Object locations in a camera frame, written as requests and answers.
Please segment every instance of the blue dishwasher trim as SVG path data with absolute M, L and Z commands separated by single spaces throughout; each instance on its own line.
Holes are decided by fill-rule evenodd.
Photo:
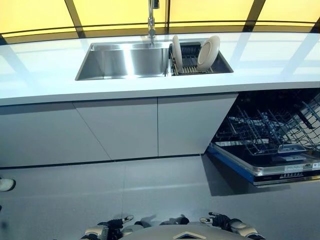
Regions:
M 239 175 L 241 175 L 243 178 L 247 179 L 250 183 L 254 184 L 255 182 L 255 176 L 250 173 L 249 171 L 245 170 L 243 167 L 236 164 L 233 160 L 228 158 L 227 156 L 223 155 L 222 153 L 215 150 L 212 146 L 209 146 L 207 148 L 207 152 L 216 158 L 218 158 L 221 162 L 232 168 L 234 171 L 236 171 Z

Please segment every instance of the dishwasher label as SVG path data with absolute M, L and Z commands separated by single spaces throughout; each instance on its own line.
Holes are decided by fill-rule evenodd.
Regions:
M 300 172 L 301 170 L 304 169 L 304 165 L 288 165 L 284 167 L 284 172 L 288 173 L 288 172 Z
M 312 168 L 313 168 L 313 169 L 320 168 L 320 163 L 319 163 L 319 162 L 318 162 L 318 163 L 314 163 L 314 164 L 312 165 Z

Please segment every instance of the gray floor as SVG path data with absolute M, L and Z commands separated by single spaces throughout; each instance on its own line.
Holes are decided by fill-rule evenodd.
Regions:
M 1 240 L 76 240 L 124 215 L 157 225 L 219 212 L 269 240 L 319 239 L 320 183 L 257 189 L 206 156 L 0 170 Z

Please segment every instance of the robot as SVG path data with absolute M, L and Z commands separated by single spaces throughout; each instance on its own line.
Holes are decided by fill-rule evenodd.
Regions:
M 131 221 L 132 215 L 121 219 L 100 222 L 88 228 L 81 240 L 264 240 L 252 226 L 239 219 L 209 212 L 209 217 L 201 217 L 198 223 L 190 223 L 186 217 L 159 226 L 145 227 L 140 221 L 123 228 Z

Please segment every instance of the stainless steel sink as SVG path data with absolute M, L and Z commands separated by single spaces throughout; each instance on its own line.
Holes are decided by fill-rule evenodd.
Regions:
M 201 43 L 186 40 L 180 44 L 183 68 L 178 71 L 170 41 L 154 44 L 92 43 L 75 80 L 134 79 L 233 72 L 220 51 L 208 70 L 197 71 Z
M 91 44 L 75 80 L 163 77 L 169 43 Z

